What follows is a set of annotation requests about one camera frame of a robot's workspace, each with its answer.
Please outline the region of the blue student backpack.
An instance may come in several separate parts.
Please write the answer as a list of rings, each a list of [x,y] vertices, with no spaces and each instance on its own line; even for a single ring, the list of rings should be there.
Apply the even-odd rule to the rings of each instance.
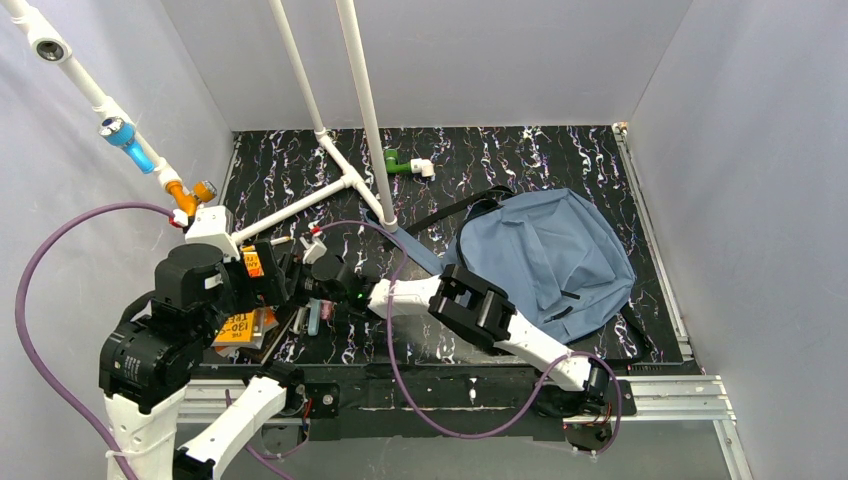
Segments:
[[[589,200],[568,188],[516,193],[495,186],[442,207],[394,232],[430,274],[460,265],[505,290],[529,322],[564,345],[622,316],[635,353],[612,359],[624,368],[652,346],[630,305],[636,272],[613,227]]]

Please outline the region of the orange treehouse book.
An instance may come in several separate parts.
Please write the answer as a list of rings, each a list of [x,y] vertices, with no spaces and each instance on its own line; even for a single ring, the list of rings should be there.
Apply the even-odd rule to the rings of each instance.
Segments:
[[[221,356],[229,355],[237,348],[259,348],[265,335],[277,325],[275,314],[269,307],[234,315],[225,322],[212,347]]]

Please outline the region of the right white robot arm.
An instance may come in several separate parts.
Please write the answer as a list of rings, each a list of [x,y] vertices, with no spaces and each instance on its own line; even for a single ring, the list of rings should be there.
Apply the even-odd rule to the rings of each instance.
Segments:
[[[521,314],[503,289],[455,264],[420,280],[378,279],[325,255],[297,263],[287,274],[291,295],[347,303],[384,320],[395,315],[429,317],[481,349],[503,350],[544,372],[565,392],[604,405],[611,375],[597,360],[581,357]]]

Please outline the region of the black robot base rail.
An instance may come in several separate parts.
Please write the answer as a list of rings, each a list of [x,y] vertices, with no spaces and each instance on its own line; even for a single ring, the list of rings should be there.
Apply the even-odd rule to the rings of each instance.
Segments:
[[[396,380],[387,364],[285,365],[312,405],[307,420],[315,441],[401,436],[434,438],[438,427],[476,434],[526,412],[507,436],[559,441],[570,422],[588,422],[604,442],[618,416],[636,412],[630,384],[610,383],[608,402],[589,404],[552,380],[537,390],[539,372],[527,365],[402,367]]]

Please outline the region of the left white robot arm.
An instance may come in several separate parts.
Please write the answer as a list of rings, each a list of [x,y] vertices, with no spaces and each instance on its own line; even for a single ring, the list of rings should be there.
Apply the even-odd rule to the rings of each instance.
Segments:
[[[212,245],[172,249],[154,272],[151,311],[121,320],[100,353],[99,386],[109,418],[110,479],[218,479],[261,426],[290,400],[292,374],[263,367],[201,434],[175,442],[193,370],[226,321],[275,307],[294,291],[291,255],[267,241],[239,260]]]

